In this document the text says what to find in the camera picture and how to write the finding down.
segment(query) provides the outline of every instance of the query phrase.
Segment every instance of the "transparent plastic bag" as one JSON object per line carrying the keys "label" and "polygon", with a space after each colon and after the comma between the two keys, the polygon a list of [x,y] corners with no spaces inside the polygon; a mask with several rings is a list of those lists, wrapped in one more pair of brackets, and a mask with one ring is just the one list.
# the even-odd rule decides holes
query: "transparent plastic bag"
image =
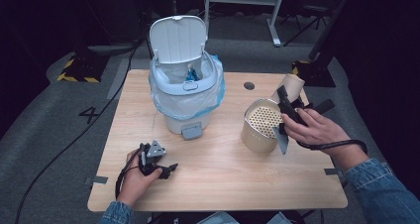
{"label": "transparent plastic bag", "polygon": [[[210,56],[205,53],[205,56],[200,59],[201,64],[200,61],[198,64],[196,61],[194,67],[203,77],[206,77],[208,73],[213,71],[209,59],[214,62],[217,81],[212,87],[199,93],[188,95],[167,94],[158,89],[152,76],[149,77],[152,99],[159,112],[176,120],[188,120],[207,114],[220,106],[226,91],[222,63],[217,56]],[[171,72],[163,69],[159,72],[159,77],[168,81],[173,81],[174,78],[180,80],[185,74],[185,70],[179,69],[181,66],[176,64]]]}

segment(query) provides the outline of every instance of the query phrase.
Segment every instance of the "black floor base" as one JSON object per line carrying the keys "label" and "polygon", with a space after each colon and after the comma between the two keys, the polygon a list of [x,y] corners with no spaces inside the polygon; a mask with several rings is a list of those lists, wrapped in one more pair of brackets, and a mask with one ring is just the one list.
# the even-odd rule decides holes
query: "black floor base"
{"label": "black floor base", "polygon": [[57,80],[78,82],[100,82],[109,56],[73,55],[65,65]]}
{"label": "black floor base", "polygon": [[298,60],[291,67],[293,74],[305,81],[305,86],[336,87],[328,68],[318,66],[316,61]]}

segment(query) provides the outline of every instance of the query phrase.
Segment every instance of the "gray carpet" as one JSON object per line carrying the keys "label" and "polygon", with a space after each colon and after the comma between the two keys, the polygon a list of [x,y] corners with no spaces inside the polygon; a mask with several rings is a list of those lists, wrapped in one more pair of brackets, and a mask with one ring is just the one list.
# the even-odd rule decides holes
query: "gray carpet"
{"label": "gray carpet", "polygon": [[[276,48],[266,27],[269,15],[213,18],[206,51],[219,56],[225,71],[291,72],[291,63],[308,59],[323,28],[309,29],[288,47]],[[305,24],[308,19],[301,19]],[[294,19],[276,25],[284,41],[297,32]],[[87,118],[78,114],[89,107],[99,113],[123,81],[129,54],[112,56],[100,83],[57,81],[71,56],[63,55],[46,73],[51,84],[22,112],[0,142],[1,223],[14,223],[19,203],[36,175],[87,128]],[[149,67],[149,51],[141,45],[132,61],[134,68]],[[368,144],[369,153],[384,161],[363,119],[354,106],[348,81],[340,64],[333,59],[329,70],[336,88],[305,87],[315,104],[331,98],[336,108],[326,113],[355,139]],[[95,176],[112,124],[118,99],[110,101],[97,122],[44,172],[24,203],[20,223],[95,223],[102,213],[87,209],[90,185]],[[324,210],[325,223],[366,223],[349,187],[349,206]],[[320,223],[320,212],[307,223]],[[137,212],[136,223],[146,223],[149,213]]]}

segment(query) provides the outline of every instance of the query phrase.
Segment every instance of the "wrist strap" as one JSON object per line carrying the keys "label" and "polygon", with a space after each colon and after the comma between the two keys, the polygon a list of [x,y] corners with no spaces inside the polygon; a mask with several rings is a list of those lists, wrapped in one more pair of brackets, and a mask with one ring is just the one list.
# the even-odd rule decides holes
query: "wrist strap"
{"label": "wrist strap", "polygon": [[356,145],[359,145],[362,148],[362,150],[364,151],[365,154],[368,154],[367,145],[360,140],[347,140],[347,141],[341,141],[341,142],[335,142],[335,143],[329,143],[329,144],[322,144],[322,145],[308,145],[308,144],[305,144],[305,143],[302,143],[302,142],[297,142],[297,144],[299,146],[303,147],[303,148],[310,149],[312,151],[322,151],[322,150],[326,150],[326,149],[330,149],[330,148],[356,144]]}

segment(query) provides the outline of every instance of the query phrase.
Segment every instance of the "person's left hand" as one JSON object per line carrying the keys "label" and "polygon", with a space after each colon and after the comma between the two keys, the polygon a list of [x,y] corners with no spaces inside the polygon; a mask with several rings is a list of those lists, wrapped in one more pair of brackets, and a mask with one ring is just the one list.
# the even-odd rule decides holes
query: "person's left hand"
{"label": "person's left hand", "polygon": [[[127,161],[135,153],[132,151],[127,154]],[[149,186],[160,176],[162,169],[158,168],[151,174],[144,176],[139,168],[139,156],[136,155],[128,168],[126,175],[124,176],[123,185],[120,194],[117,197],[117,201],[124,202],[125,204],[133,207],[137,200],[146,193]]]}

